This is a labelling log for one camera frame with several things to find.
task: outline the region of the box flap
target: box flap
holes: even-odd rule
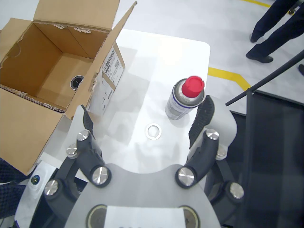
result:
[[[0,156],[28,174],[61,113],[0,88]]]
[[[40,0],[34,21],[111,30],[120,0]]]
[[[127,19],[129,18],[131,12],[133,11],[137,2],[134,2],[130,9],[126,12],[126,14],[121,18],[118,24],[113,28],[113,30],[108,34],[105,39],[101,49],[97,53],[94,62],[90,66],[85,78],[82,80],[81,84],[78,87],[69,107],[67,108],[65,115],[71,119],[74,115],[76,108],[78,105],[87,105],[90,100],[90,96],[92,94],[92,86],[95,82],[96,75],[100,71],[100,67],[108,55],[110,49],[112,48],[117,36],[121,32],[123,26],[125,25]]]
[[[31,23],[32,21],[11,18],[4,26],[0,35],[0,63]]]

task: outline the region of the black shoe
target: black shoe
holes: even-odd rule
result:
[[[250,55],[249,52],[246,54],[246,57],[251,60],[259,61],[260,63],[263,63],[263,64],[271,63],[273,61],[273,58],[270,56],[254,57],[254,56]]]
[[[257,37],[255,37],[255,36],[253,36],[253,34],[250,35],[250,41],[251,41],[252,43],[256,43],[257,40],[259,40],[259,39],[260,39],[260,38],[257,38]]]
[[[299,69],[299,72],[304,76],[304,65],[300,64],[298,69]]]

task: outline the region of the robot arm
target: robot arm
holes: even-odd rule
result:
[[[229,122],[229,110],[219,104],[217,99],[207,96],[205,101],[200,105],[191,128],[195,131],[189,132],[191,149],[186,163],[183,166],[174,164],[151,174],[131,173],[115,164],[106,164],[101,150],[95,144],[93,125],[90,124],[88,129],[88,125],[77,124],[78,127],[71,130],[77,132],[72,135],[77,140],[74,148],[68,148],[68,157],[44,189],[47,203],[66,222],[65,227],[83,227],[80,224],[84,223],[87,227],[107,227],[105,216],[109,208],[128,206],[182,208],[184,227],[220,228],[235,212],[244,192],[234,181],[223,156],[219,156],[221,149],[226,152],[224,157],[227,155],[228,146],[235,137],[233,132],[225,133],[227,130],[223,126],[229,125],[228,128],[233,129],[235,122]],[[78,107],[77,112],[73,122],[84,119],[87,113],[82,106]],[[219,114],[225,116],[225,124],[217,124],[220,122],[216,119]],[[222,140],[222,136],[226,136],[228,141]],[[208,199],[210,194],[207,197],[198,183],[208,176],[214,166],[219,168],[223,182],[214,186],[217,190],[213,189],[213,197]],[[80,195],[70,180],[75,177],[78,168],[89,180]]]

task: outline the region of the black metal rod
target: black metal rod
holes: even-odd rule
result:
[[[242,92],[241,94],[237,95],[235,98],[232,98],[229,102],[226,103],[226,105],[233,104],[234,102],[240,100],[244,96],[246,96],[248,91],[255,91],[259,87],[262,87],[263,85],[267,84],[272,79],[276,78],[277,76],[281,75],[283,72],[291,68],[292,66],[296,65],[298,62],[304,59],[304,50],[302,50],[299,54],[294,56],[292,59],[290,59],[287,63],[279,67],[277,70],[269,74],[267,77],[262,79],[261,81],[257,82],[255,85],[248,88],[246,91]]]

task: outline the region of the person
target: person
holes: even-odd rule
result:
[[[299,0],[276,0],[263,17],[257,22],[252,32],[250,41],[257,42],[267,31],[273,28],[278,21],[296,4]],[[284,43],[294,39],[304,33],[304,3],[295,14],[268,39],[260,44],[256,44],[247,54],[248,59],[261,63],[270,63],[273,58],[269,56]],[[304,75],[304,65],[299,65],[299,71]]]
[[[18,183],[30,178],[0,158],[0,219],[15,214],[25,185]]]

